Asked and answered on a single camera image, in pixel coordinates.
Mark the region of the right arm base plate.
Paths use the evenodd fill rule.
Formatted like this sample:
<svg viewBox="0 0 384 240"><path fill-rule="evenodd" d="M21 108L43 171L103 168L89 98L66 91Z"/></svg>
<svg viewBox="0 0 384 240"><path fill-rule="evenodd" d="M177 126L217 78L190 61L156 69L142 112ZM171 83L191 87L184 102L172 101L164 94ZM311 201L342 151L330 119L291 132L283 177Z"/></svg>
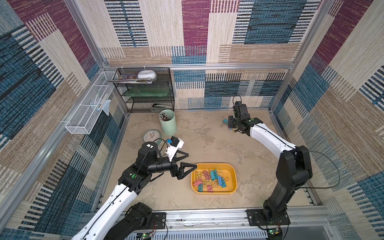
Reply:
<svg viewBox="0 0 384 240"><path fill-rule="evenodd" d="M276 215L267 213L264 209L247 209L246 214L250 226L285 226L291 224L287 212Z"/></svg>

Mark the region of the yellow binder clip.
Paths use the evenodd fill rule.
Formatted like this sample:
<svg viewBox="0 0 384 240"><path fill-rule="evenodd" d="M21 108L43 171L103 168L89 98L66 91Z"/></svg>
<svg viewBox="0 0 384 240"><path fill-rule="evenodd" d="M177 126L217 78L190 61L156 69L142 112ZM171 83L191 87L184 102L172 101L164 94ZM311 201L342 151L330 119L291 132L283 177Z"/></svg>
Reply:
<svg viewBox="0 0 384 240"><path fill-rule="evenodd" d="M195 176L196 180L202 179L204 177L204 173L202 171L195 171L194 176Z"/></svg>

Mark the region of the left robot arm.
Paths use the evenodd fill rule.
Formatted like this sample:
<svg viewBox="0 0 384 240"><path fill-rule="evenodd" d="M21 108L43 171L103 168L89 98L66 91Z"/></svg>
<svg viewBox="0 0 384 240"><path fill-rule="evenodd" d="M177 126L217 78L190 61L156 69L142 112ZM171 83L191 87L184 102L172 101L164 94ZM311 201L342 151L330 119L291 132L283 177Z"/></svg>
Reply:
<svg viewBox="0 0 384 240"><path fill-rule="evenodd" d="M158 144L145 142L138 151L136 162L122 173L113 192L92 219L75 235L74 240L124 240L132 232L151 225L152 209L143 203L133 205L118 221L123 210L152 181L152 175L168 171L178 180L197 169L197 165L177 162L187 158L181 151L184 141L176 137L166 140L165 156Z"/></svg>

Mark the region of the yellow storage tray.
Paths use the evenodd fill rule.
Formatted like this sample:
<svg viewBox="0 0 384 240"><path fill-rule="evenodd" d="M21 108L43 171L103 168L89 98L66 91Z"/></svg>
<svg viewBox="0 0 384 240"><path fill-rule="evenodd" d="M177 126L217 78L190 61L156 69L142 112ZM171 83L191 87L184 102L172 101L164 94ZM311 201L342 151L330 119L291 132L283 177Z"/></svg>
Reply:
<svg viewBox="0 0 384 240"><path fill-rule="evenodd" d="M192 172L191 187L197 194L233 194L238 188L235 168L227 163L199 163Z"/></svg>

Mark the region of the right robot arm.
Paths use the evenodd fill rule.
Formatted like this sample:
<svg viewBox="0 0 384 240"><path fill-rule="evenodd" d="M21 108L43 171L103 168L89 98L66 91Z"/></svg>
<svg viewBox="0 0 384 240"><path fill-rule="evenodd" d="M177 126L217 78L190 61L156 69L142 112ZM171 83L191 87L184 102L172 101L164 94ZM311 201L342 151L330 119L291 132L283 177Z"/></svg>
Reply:
<svg viewBox="0 0 384 240"><path fill-rule="evenodd" d="M296 146L273 131L261 120L228 117L228 127L259 141L278 159L277 185L263 204L263 221L276 224L287 214L287 205L298 189L313 176L310 150Z"/></svg>

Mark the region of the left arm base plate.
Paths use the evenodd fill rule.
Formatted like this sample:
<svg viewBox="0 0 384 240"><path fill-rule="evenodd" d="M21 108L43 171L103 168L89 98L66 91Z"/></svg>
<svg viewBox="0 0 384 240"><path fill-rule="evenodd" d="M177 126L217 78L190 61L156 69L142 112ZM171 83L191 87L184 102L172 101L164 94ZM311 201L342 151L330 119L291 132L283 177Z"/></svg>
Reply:
<svg viewBox="0 0 384 240"><path fill-rule="evenodd" d="M128 227L129 229L132 229L133 231L136 230L164 230L166 229L165 226L165 220L167 219L167 213L166 212L154 212L149 217L145 217L144 219L142 217L134 219L130 215L127 215L122 219L123 224L125 227Z"/></svg>

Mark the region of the teal binder clip carried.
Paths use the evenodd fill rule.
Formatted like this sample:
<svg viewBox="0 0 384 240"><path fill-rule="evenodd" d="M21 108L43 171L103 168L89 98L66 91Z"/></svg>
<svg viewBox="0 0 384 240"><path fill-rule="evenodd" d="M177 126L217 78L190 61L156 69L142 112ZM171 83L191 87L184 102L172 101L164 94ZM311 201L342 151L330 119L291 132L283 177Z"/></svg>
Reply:
<svg viewBox="0 0 384 240"><path fill-rule="evenodd" d="M217 173L217 170L212 170L210 172L211 172L212 181L217 180L218 176L219 176L218 173Z"/></svg>

